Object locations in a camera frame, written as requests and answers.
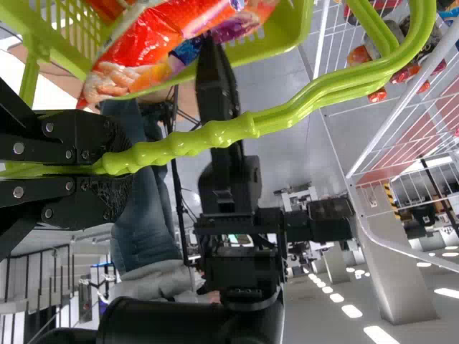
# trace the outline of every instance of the screw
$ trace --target screw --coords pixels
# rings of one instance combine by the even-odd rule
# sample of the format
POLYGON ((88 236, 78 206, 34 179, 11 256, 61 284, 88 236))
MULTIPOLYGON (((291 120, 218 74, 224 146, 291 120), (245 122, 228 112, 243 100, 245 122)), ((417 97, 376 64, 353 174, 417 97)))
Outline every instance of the screw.
POLYGON ((82 189, 83 191, 86 191, 86 190, 89 189, 89 185, 87 184, 86 181, 83 181, 83 182, 81 183, 81 189, 82 189))
POLYGON ((89 151, 88 150, 84 150, 82 153, 81 153, 81 157, 85 160, 87 160, 89 158, 89 151))
POLYGON ((26 146, 22 143, 22 142, 16 142, 14 145, 13 145, 13 151, 18 155, 20 156, 23 152, 24 152, 24 149, 26 148, 26 146))
POLYGON ((13 190, 13 196, 16 199, 21 199, 24 195, 24 189, 21 186, 17 186, 13 190))
POLYGON ((52 123, 46 123, 44 128, 48 133, 51 133, 55 129, 55 125, 52 123))
POLYGON ((52 209, 46 209, 46 211, 44 212, 44 217, 46 217, 47 219, 51 219, 52 218, 52 209))

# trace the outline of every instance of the jeans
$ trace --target jeans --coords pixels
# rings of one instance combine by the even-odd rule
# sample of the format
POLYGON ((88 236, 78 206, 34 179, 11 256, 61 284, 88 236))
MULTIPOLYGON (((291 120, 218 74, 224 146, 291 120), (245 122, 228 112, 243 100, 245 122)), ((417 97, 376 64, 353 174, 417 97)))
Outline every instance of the jeans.
MULTIPOLYGON (((147 137, 160 139, 157 122, 142 118, 136 100, 106 100, 101 112, 121 122, 132 144, 147 141, 147 137)), ((181 259, 164 183, 166 173, 165 166, 148 166, 134 175, 124 212, 111 229, 110 254, 120 275, 163 260, 181 259)))

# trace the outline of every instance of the lime green shopping basket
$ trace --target lime green shopping basket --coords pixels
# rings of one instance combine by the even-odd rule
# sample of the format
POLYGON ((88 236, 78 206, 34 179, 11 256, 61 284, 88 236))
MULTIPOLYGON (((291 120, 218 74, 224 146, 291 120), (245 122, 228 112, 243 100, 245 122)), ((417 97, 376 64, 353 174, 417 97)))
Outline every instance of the lime green shopping basket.
MULTIPOLYGON (((305 5, 304 0, 280 0, 264 25, 263 34, 257 32, 254 39, 237 39, 234 45, 227 44, 226 53, 232 66, 282 54, 300 44, 308 34, 312 17, 312 6, 305 5)), ((81 0, 36 0, 35 6, 32 8, 29 0, 0 1, 0 20, 23 36, 29 52, 19 93, 29 106, 37 85, 37 60, 56 62, 84 80, 99 47, 112 31, 81 0)), ((174 79, 131 97, 179 84, 195 74, 193 64, 174 79)))
MULTIPOLYGON (((51 0, 47 0, 45 19, 42 14, 39 16, 31 10, 28 2, 24 0, 0 4, 0 10, 4 10, 0 12, 0 16, 5 10, 8 14, 7 24, 18 32, 25 32, 24 43, 29 48, 29 56, 21 96, 29 104, 33 100, 39 58, 53 59, 78 77, 84 78, 90 69, 90 57, 95 54, 89 46, 95 46, 95 42, 100 44, 103 37, 110 32, 110 28, 104 27, 88 6, 75 1, 56 1, 56 7, 60 9, 57 11, 59 15, 56 18, 56 28, 52 26, 51 0), (71 32, 70 25, 65 25, 65 34, 61 34, 59 23, 63 20, 60 18, 62 7, 65 8, 67 23, 70 19, 79 22, 79 26, 75 26, 76 33, 71 32)), ((389 82, 396 71, 408 64, 430 36, 436 16, 435 0, 408 2, 412 21, 408 35, 399 45, 367 0, 347 0, 347 4, 381 52, 382 58, 321 75, 285 104, 256 113, 246 112, 232 120, 211 121, 195 131, 174 132, 160 141, 139 142, 120 153, 105 153, 93 166, 44 166, 24 162, 10 166, 6 171, 0 172, 0 176, 22 178, 62 173, 135 173, 144 166, 164 165, 178 156, 194 156, 208 148, 226 148, 237 140, 259 138, 261 135, 289 128, 315 109, 368 95, 389 82)), ((265 23, 264 38, 246 40, 243 45, 236 42, 235 46, 227 47, 227 55, 233 66, 286 52, 303 41, 309 30, 313 0, 294 0, 293 3, 294 6, 289 0, 280 0, 279 6, 265 23)), ((188 68, 176 79, 162 84, 162 87, 191 79, 194 73, 193 67, 188 68)))

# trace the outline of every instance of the green plastic handle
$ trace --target green plastic handle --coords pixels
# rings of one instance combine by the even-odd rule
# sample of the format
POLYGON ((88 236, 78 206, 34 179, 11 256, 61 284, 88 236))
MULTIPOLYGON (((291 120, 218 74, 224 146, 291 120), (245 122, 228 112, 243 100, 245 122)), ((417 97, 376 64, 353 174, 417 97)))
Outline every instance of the green plastic handle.
POLYGON ((119 176, 135 173, 144 166, 164 165, 178 156, 195 156, 208 148, 226 148, 238 140, 259 138, 289 128, 318 108, 368 95, 408 64, 430 36, 436 17, 435 0, 409 0, 409 3, 410 30, 399 46, 368 1, 348 0, 347 4, 373 39, 382 58, 322 75, 285 104, 256 113, 246 112, 233 120, 211 121, 198 130, 175 132, 161 141, 137 143, 124 152, 106 153, 93 166, 21 164, 3 172, 5 174, 0 173, 0 176, 21 178, 57 173, 109 173, 119 176))

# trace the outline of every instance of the white wire rack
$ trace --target white wire rack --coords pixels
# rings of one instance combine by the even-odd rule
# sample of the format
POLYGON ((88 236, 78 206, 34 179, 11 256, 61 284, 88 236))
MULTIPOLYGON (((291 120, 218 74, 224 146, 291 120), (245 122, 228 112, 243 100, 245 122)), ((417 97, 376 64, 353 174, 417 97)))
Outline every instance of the white wire rack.
MULTIPOLYGON (((409 12, 408 3, 404 0, 384 20, 400 22, 409 12)), ((349 24, 348 19, 349 15, 344 17, 342 1, 318 1, 311 32, 318 35, 318 49, 315 50, 313 70, 309 72, 311 78, 347 67, 347 56, 351 50, 363 44, 364 30, 359 25, 349 24)), ((437 18, 437 26, 443 33, 439 45, 423 61, 422 69, 407 85, 387 85, 387 92, 391 96, 381 102, 370 103, 365 97, 344 103, 344 106, 332 105, 324 110, 326 115, 321 112, 321 117, 364 233, 378 245, 459 272, 459 265, 455 263, 430 257, 374 235, 367 219, 393 210, 382 207, 381 211, 366 214, 366 207, 362 206, 362 202, 370 204, 375 188, 383 187, 386 183, 390 184, 394 197, 402 205, 399 210, 446 199, 445 194, 453 193, 450 184, 459 183, 458 159, 427 168, 419 163, 421 158, 455 157, 459 150, 459 73, 456 72, 459 52, 454 45, 459 39, 459 21, 448 28, 437 18), (443 58, 448 64, 446 70, 431 77, 432 71, 443 58), (430 81, 430 89, 417 95, 425 80, 430 81), (345 171, 333 144, 331 128, 337 118, 359 111, 381 113, 387 118, 355 163, 345 171), (435 193, 427 172, 430 172, 440 195, 435 193)))

